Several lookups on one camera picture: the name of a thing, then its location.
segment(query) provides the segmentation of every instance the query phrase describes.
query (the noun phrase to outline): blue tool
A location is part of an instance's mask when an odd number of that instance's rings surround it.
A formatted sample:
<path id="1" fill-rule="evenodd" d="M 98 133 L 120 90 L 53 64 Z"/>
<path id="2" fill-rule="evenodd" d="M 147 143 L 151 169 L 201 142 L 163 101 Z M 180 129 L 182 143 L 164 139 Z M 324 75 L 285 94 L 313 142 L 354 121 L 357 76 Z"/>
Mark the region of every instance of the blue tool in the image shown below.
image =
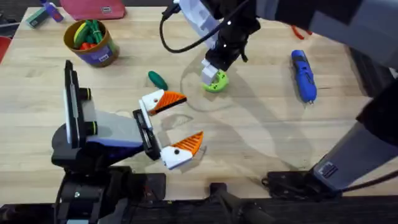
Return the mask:
<path id="1" fill-rule="evenodd" d="M 295 79 L 301 99 L 305 103 L 313 104 L 317 98 L 317 86 L 313 79 L 310 64 L 303 50 L 292 52 L 292 61 L 295 69 Z"/>

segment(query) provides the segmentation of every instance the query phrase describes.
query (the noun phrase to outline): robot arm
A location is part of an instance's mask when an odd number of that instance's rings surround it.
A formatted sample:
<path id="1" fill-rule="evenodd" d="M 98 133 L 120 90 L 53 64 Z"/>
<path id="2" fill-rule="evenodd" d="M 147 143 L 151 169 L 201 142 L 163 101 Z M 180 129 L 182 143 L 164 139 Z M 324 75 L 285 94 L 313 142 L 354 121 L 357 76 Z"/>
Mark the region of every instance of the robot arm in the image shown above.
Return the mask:
<path id="1" fill-rule="evenodd" d="M 256 0 L 257 16 L 296 25 L 398 69 L 398 2 Z"/>
<path id="2" fill-rule="evenodd" d="M 212 84 L 218 72 L 226 72 L 239 56 L 245 62 L 248 60 L 244 49 L 249 36 L 260 29 L 258 17 L 316 32 L 384 66 L 398 68 L 396 1 L 174 0 L 174 3 L 179 8 L 173 13 L 181 9 L 202 39 L 211 35 L 191 46 L 172 50 L 165 43 L 161 23 L 162 43 L 170 52 L 182 53 L 206 42 L 209 51 L 202 62 L 205 67 L 202 81 L 206 85 Z"/>
<path id="3" fill-rule="evenodd" d="M 392 0 L 179 0 L 185 17 L 197 32 L 218 30 L 214 44 L 209 46 L 204 60 L 203 81 L 212 82 L 217 70 L 227 71 L 241 55 L 251 34 L 257 31 L 257 18 L 296 25 L 344 43 L 373 60 L 398 68 L 398 2 Z M 216 27 L 204 26 L 201 15 L 212 21 L 224 18 Z M 358 116 L 357 123 L 341 141 L 308 172 L 270 172 L 264 179 L 273 197 L 331 197 L 340 193 L 378 184 L 398 175 L 393 172 L 371 183 L 348 188 L 355 180 L 398 156 L 395 127 L 398 113 L 394 99 L 398 96 L 398 81 L 373 99 Z"/>

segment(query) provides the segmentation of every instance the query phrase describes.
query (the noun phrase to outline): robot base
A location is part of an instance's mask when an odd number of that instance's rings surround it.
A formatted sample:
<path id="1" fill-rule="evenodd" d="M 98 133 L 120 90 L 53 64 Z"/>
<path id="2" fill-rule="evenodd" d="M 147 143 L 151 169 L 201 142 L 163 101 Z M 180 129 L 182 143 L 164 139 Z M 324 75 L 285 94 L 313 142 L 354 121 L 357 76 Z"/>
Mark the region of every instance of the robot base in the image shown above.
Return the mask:
<path id="1" fill-rule="evenodd" d="M 286 200 L 327 200 L 341 197 L 317 180 L 310 171 L 269 172 L 261 182 L 272 198 Z"/>

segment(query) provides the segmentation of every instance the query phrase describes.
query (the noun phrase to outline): wooden table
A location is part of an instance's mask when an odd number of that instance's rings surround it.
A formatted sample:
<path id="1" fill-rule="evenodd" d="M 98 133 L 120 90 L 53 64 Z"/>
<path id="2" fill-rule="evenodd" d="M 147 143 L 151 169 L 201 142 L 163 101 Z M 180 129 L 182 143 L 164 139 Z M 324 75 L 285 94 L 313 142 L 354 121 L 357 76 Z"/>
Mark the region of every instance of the wooden table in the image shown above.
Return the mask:
<path id="1" fill-rule="evenodd" d="M 24 19 L 37 8 L 29 8 Z M 169 171 L 144 153 L 120 164 L 136 172 L 165 172 L 167 199 L 203 198 L 211 182 L 226 182 L 239 197 L 268 197 L 259 180 L 272 170 L 307 170 L 354 124 L 369 101 L 363 95 L 346 47 L 313 35 L 298 40 L 290 27 L 261 21 L 246 53 L 228 71 L 229 88 L 219 94 L 200 84 L 201 45 L 184 54 L 170 54 L 159 39 L 162 7 L 128 8 L 124 19 L 104 21 L 121 46 L 120 57 L 106 68 L 92 68 L 63 44 L 73 22 L 65 11 L 61 24 L 48 20 L 32 30 L 22 23 L 0 65 L 0 203 L 53 202 L 63 170 L 52 165 L 52 134 L 65 122 L 63 68 L 71 60 L 81 86 L 93 90 L 96 109 L 126 114 L 138 99 L 156 87 L 147 72 L 159 72 L 188 103 L 152 118 L 162 139 L 178 141 L 204 130 L 203 149 L 180 169 Z M 183 16 L 165 24 L 170 46 L 183 47 L 198 36 Z M 303 105 L 290 69 L 290 53 L 303 49 L 315 73 L 318 99 Z M 392 161 L 366 178 L 397 169 Z M 397 194 L 398 181 L 353 192 L 355 195 Z"/>

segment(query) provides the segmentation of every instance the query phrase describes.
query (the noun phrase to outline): wire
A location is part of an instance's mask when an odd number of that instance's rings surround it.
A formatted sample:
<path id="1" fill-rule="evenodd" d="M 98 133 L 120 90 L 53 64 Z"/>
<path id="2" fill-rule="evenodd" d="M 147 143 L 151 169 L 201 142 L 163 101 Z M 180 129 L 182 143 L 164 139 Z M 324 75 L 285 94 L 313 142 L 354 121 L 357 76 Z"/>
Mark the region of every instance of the wire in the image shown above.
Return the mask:
<path id="1" fill-rule="evenodd" d="M 370 181 L 365 182 L 363 184 L 358 184 L 358 185 L 355 185 L 355 186 L 352 186 L 352 187 L 347 187 L 347 188 L 345 188 L 343 190 L 339 190 L 339 192 L 344 193 L 344 192 L 350 192 L 350 191 L 354 191 L 354 190 L 363 189 L 363 188 L 366 188 L 366 187 L 371 187 L 373 185 L 380 184 L 380 183 L 383 183 L 385 181 L 391 180 L 391 179 L 393 179 L 395 177 L 398 177 L 398 170 L 395 170 L 394 172 L 391 172 L 391 173 L 389 173 L 387 175 L 384 175 L 382 177 L 379 177 L 377 179 L 370 180 Z"/>
<path id="2" fill-rule="evenodd" d="M 212 31 L 210 31 L 208 34 L 206 34 L 205 36 L 203 36 L 201 39 L 197 40 L 196 42 L 183 47 L 181 49 L 175 50 L 175 49 L 171 49 L 167 44 L 166 41 L 164 39 L 164 34 L 163 34 L 163 24 L 164 22 L 170 17 L 169 15 L 165 15 L 163 16 L 162 20 L 160 21 L 160 26 L 159 26 L 159 34 L 160 34 L 160 40 L 162 41 L 163 47 L 166 48 L 166 50 L 168 50 L 169 52 L 173 53 L 173 54 L 179 54 L 179 53 L 183 53 L 186 51 L 189 51 L 195 47 L 197 47 L 198 45 L 200 45 L 201 43 L 203 43 L 204 41 L 206 41 L 207 39 L 209 39 L 210 37 L 212 37 L 213 35 L 215 35 L 218 31 L 221 30 L 221 28 L 224 28 L 226 26 L 228 26 L 228 22 L 232 19 L 232 17 L 234 17 L 240 10 L 242 10 L 251 0 L 245 0 L 244 2 L 242 2 L 233 12 L 231 12 L 230 14 L 228 14 L 228 16 L 226 16 L 224 18 L 224 20 L 218 24 Z"/>
<path id="3" fill-rule="evenodd" d="M 223 208 L 223 211 L 224 211 L 224 214 L 225 214 L 225 218 L 226 218 L 228 224 L 233 224 L 232 219 L 231 219 L 231 215 L 229 214 L 229 211 L 226 208 L 226 205 L 225 205 L 225 202 L 224 202 L 223 198 L 218 193 L 216 193 L 216 195 L 217 195 L 216 198 L 218 199 L 221 207 Z"/>

